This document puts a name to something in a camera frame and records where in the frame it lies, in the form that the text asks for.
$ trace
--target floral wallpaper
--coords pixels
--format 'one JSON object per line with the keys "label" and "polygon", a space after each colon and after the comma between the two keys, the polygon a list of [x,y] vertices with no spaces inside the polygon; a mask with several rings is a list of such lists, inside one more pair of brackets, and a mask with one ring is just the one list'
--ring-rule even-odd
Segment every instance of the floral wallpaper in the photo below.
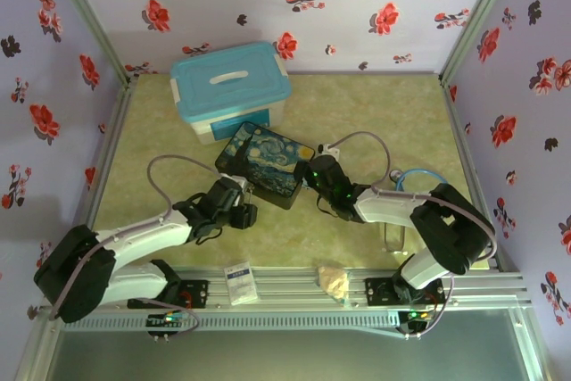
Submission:
{"label": "floral wallpaper", "polygon": [[[275,43],[289,71],[440,72],[476,0],[89,1],[135,76],[259,40]],[[495,37],[484,38],[484,59]]]}
{"label": "floral wallpaper", "polygon": [[571,374],[571,45],[566,0],[497,0],[452,78],[498,240]]}
{"label": "floral wallpaper", "polygon": [[96,180],[120,91],[70,0],[0,0],[0,379],[12,380],[42,295],[32,278]]}

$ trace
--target rectangular box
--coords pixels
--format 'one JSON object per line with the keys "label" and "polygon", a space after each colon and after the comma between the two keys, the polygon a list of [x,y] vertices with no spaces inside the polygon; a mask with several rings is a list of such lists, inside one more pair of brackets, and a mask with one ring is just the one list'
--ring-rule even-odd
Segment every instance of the rectangular box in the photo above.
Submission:
{"label": "rectangular box", "polygon": [[231,305],[238,305],[258,299],[256,283],[248,262],[238,263],[224,268],[224,277],[228,285],[228,296]]}
{"label": "rectangular box", "polygon": [[290,209],[302,188],[304,165],[315,151],[273,131],[246,122],[217,158],[218,171],[242,176],[253,194],[282,209]]}
{"label": "rectangular box", "polygon": [[292,94],[284,64],[267,42],[176,62],[170,85],[178,114],[203,145],[232,137],[246,121],[279,125]]}

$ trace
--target robotic arm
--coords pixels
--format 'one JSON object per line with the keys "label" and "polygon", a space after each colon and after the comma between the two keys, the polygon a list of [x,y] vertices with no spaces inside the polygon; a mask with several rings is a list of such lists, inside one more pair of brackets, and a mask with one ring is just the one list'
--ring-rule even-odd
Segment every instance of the robotic arm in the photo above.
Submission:
{"label": "robotic arm", "polygon": [[425,287],[449,272],[466,274],[491,242],[482,225],[493,234],[492,225],[451,185],[439,185],[429,198],[396,198],[402,193],[352,183],[330,154],[308,162],[305,180],[341,219],[417,229],[426,248],[408,258],[392,278],[393,292],[401,303],[414,303],[424,295]]}
{"label": "robotic arm", "polygon": [[[82,319],[109,302],[149,298],[173,303],[180,294],[180,278],[164,261],[127,265],[173,245],[202,244],[215,238],[211,233],[218,230],[220,234],[226,225],[249,228],[257,218],[256,206],[244,202],[249,186],[244,178],[223,175],[208,194],[175,203],[163,216],[99,232],[85,225],[74,227],[39,268],[34,282],[55,304],[72,281],[58,309],[58,316],[66,323]],[[80,261],[96,247],[72,278]]]}

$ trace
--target white plastic container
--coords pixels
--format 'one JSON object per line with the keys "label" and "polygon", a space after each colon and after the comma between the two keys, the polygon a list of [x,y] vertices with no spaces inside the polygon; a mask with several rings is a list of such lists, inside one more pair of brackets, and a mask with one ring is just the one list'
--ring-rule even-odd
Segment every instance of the white plastic container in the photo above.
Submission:
{"label": "white plastic container", "polygon": [[170,77],[178,114],[203,145],[232,137],[243,122],[279,125],[292,93],[284,64],[267,42],[176,62]]}

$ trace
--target starry night box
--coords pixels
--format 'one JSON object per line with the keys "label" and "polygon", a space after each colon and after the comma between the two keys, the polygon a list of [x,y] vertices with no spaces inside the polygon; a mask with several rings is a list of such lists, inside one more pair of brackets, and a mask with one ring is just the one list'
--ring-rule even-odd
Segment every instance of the starry night box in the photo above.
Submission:
{"label": "starry night box", "polygon": [[245,122],[216,160],[222,173],[247,178],[253,194],[290,209],[302,188],[304,163],[315,151],[251,122]]}

